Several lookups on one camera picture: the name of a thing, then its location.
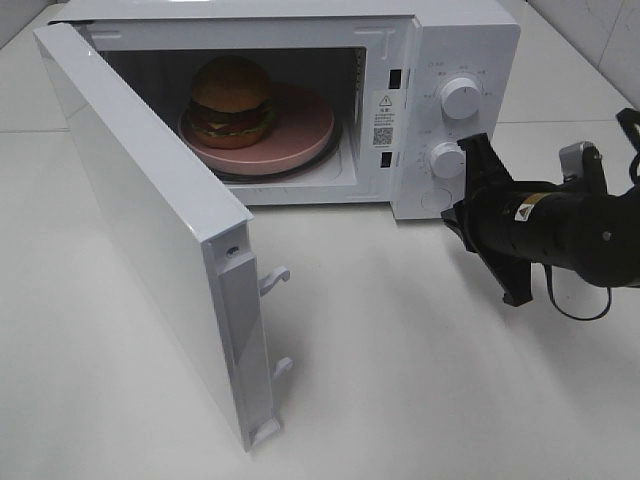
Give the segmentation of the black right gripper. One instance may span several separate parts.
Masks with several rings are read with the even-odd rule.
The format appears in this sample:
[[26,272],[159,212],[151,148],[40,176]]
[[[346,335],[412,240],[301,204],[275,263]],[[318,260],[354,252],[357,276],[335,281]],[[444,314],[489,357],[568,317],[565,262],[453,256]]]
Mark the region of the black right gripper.
[[565,263],[565,194],[540,182],[515,182],[486,133],[460,139],[466,155],[464,199],[441,217],[480,256],[503,289],[502,300],[533,299],[531,262]]

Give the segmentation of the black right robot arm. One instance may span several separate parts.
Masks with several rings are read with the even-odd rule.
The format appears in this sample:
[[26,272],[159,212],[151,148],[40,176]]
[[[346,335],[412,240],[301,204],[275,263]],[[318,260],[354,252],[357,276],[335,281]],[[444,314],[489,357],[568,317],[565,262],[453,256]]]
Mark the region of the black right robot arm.
[[591,142],[559,152],[563,181],[516,181],[484,133],[459,140],[466,157],[463,198],[442,212],[467,251],[477,254],[511,306],[532,299],[531,266],[555,267],[602,287],[639,285],[639,161],[631,188],[608,192],[602,155]]

